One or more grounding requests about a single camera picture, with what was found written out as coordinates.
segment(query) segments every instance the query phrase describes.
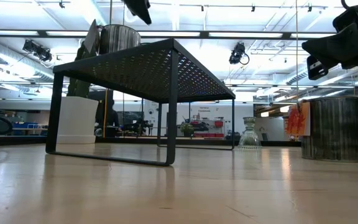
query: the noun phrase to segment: glass vase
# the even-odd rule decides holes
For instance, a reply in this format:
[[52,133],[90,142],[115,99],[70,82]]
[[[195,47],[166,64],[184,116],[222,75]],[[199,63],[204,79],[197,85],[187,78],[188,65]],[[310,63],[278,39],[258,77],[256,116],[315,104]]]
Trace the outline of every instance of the glass vase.
[[254,129],[256,118],[245,117],[242,119],[244,119],[246,130],[242,133],[238,148],[242,150],[260,149],[262,146],[260,144],[258,134],[255,132]]

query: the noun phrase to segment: ceiling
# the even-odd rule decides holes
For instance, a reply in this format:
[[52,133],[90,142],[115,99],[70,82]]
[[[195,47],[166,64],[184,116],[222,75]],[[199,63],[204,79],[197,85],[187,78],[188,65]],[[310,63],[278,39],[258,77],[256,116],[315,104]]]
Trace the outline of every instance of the ceiling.
[[[109,23],[110,1],[76,0],[0,0],[0,30],[88,30],[93,19],[100,24]],[[296,18],[295,0],[150,0],[152,24],[147,26],[132,16],[120,0],[112,3],[112,24],[124,24],[136,30],[213,30],[233,32],[335,32],[333,19],[344,12],[340,0],[298,0]],[[358,1],[347,0],[348,5]],[[37,58],[22,50],[24,41],[32,39],[51,50],[52,63],[41,65]],[[142,39],[155,42],[161,39]],[[191,54],[226,84],[286,85],[306,67],[308,53],[301,48],[303,41],[250,40],[250,39],[178,39]],[[72,62],[80,39],[78,38],[23,38],[0,37],[0,81],[50,83],[54,65]],[[250,57],[248,65],[230,65],[231,50],[244,43]],[[299,85],[351,85],[358,82],[358,70],[333,68],[329,75],[310,81],[299,79]],[[51,85],[0,85],[0,90],[31,91],[51,89]],[[240,91],[254,92],[255,97],[275,101],[280,96],[291,96],[294,89],[265,87],[235,87]],[[312,95],[316,89],[299,90]],[[329,94],[338,89],[326,91]]]

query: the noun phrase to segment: poster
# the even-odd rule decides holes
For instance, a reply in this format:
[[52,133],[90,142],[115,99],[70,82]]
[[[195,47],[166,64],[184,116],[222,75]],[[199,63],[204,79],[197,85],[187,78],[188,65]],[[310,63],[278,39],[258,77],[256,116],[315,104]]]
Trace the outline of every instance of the poster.
[[310,103],[292,105],[289,110],[287,134],[295,136],[310,135]]

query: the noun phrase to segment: light wood surface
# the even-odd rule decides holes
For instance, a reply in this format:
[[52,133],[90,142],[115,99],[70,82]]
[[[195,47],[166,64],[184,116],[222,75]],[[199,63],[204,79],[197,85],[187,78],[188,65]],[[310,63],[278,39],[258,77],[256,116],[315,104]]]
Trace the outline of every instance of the light wood surface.
[[[164,160],[153,145],[59,151]],[[0,147],[1,223],[358,224],[358,163],[311,161],[299,148],[177,149],[172,167]]]

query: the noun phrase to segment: striped metal cylinder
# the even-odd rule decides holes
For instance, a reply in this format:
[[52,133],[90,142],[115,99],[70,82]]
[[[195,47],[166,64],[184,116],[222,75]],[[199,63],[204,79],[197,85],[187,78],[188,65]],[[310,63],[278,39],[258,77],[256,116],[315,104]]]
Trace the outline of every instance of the striped metal cylinder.
[[125,50],[140,45],[140,34],[123,25],[107,25],[100,34],[99,54]]
[[358,162],[358,97],[309,100],[310,136],[303,136],[302,157]]

